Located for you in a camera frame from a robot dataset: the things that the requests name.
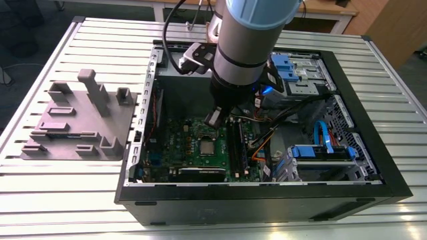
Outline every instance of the aluminum slotted table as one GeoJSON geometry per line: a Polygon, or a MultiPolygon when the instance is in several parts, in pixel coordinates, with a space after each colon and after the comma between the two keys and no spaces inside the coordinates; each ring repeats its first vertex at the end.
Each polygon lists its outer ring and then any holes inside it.
{"type": "MultiPolygon", "coordinates": [[[[427,235],[427,114],[376,46],[359,36],[284,31],[278,46],[334,51],[414,197],[336,222],[142,226],[115,205],[120,161],[20,159],[56,81],[72,90],[81,68],[107,91],[142,93],[152,41],[163,23],[76,17],[0,137],[0,237],[69,239],[424,239],[427,235]]],[[[206,41],[172,23],[168,39],[206,41]]]]}

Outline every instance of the chip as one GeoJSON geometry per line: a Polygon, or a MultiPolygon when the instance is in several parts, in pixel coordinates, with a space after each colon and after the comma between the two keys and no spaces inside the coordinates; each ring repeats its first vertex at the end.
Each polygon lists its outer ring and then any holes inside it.
{"type": "Polygon", "coordinates": [[[215,144],[212,141],[200,142],[200,155],[214,155],[215,154],[215,144]]]}

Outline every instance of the green circuit board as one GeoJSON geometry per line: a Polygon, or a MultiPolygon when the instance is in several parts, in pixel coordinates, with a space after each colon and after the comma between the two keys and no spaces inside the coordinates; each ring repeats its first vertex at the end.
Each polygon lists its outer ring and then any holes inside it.
{"type": "MultiPolygon", "coordinates": [[[[246,141],[254,139],[252,124],[242,122],[246,141]]],[[[259,168],[248,168],[248,174],[236,177],[231,173],[227,144],[227,128],[212,129],[204,124],[203,118],[167,120],[164,148],[159,168],[151,169],[156,182],[168,182],[171,168],[219,168],[226,169],[228,182],[259,182],[259,168]]]]}

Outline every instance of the black cable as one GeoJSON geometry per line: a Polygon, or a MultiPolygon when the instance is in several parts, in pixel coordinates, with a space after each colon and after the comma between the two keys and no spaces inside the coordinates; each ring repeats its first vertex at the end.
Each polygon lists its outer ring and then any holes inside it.
{"type": "Polygon", "coordinates": [[[302,4],[303,4],[303,11],[302,11],[302,18],[304,19],[306,18],[306,15],[307,15],[307,5],[306,5],[306,2],[304,0],[302,0],[302,4]]]}
{"type": "Polygon", "coordinates": [[[282,120],[287,119],[287,117],[294,115],[302,109],[302,107],[304,107],[307,104],[310,104],[310,103],[312,103],[315,101],[319,101],[319,100],[328,99],[331,96],[332,96],[331,93],[326,93],[326,94],[322,94],[322,95],[318,95],[318,96],[306,97],[304,100],[299,101],[295,105],[292,105],[291,107],[284,109],[278,114],[278,116],[272,119],[270,126],[274,126],[282,120]]]}
{"type": "Polygon", "coordinates": [[[276,128],[279,127],[280,121],[286,120],[290,116],[298,113],[298,111],[310,103],[326,100],[332,96],[331,93],[322,94],[319,96],[310,96],[304,100],[299,101],[295,105],[290,106],[284,109],[278,116],[272,119],[270,123],[270,129],[266,131],[260,136],[252,141],[251,145],[254,146],[260,140],[270,137],[270,135],[275,132],[276,128]]]}
{"type": "Polygon", "coordinates": [[[242,108],[240,108],[238,105],[235,106],[235,108],[239,109],[239,111],[240,111],[240,113],[243,114],[243,116],[247,115],[246,112],[242,110],[242,108]]]}
{"type": "Polygon", "coordinates": [[[210,6],[206,6],[206,10],[204,10],[204,25],[208,22],[208,10],[210,10],[210,6]]]}
{"type": "Polygon", "coordinates": [[[267,178],[267,182],[271,182],[274,180],[274,159],[272,159],[272,153],[271,153],[271,140],[264,145],[264,156],[266,156],[266,165],[270,169],[270,175],[267,178]]]}
{"type": "Polygon", "coordinates": [[[180,6],[183,5],[183,3],[186,2],[186,0],[180,0],[179,3],[175,5],[172,11],[168,13],[166,22],[164,22],[164,26],[163,26],[163,35],[162,35],[162,41],[163,41],[163,47],[164,47],[164,52],[166,52],[166,56],[176,70],[176,72],[182,75],[187,74],[187,71],[183,71],[179,67],[179,65],[176,64],[174,58],[172,58],[172,54],[168,48],[168,43],[167,43],[167,32],[168,32],[168,26],[170,26],[170,22],[171,22],[171,18],[176,12],[176,10],[180,8],[180,6]]]}
{"type": "Polygon", "coordinates": [[[212,9],[212,4],[211,4],[211,0],[207,0],[207,5],[208,5],[208,7],[210,7],[210,9],[211,9],[211,19],[214,18],[214,9],[212,9]]]}
{"type": "Polygon", "coordinates": [[[200,8],[202,8],[202,5],[199,5],[198,10],[195,12],[195,16],[194,16],[194,19],[192,19],[191,27],[188,28],[190,31],[194,30],[194,27],[195,27],[195,24],[196,24],[196,20],[198,20],[198,15],[199,15],[199,12],[200,12],[200,8]]]}

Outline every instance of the blue led light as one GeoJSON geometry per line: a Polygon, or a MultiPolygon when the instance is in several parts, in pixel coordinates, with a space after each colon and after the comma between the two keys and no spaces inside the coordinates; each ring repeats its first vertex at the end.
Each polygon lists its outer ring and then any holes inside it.
{"type": "Polygon", "coordinates": [[[262,94],[263,95],[270,94],[272,91],[274,91],[274,88],[271,86],[267,86],[262,94]]]}

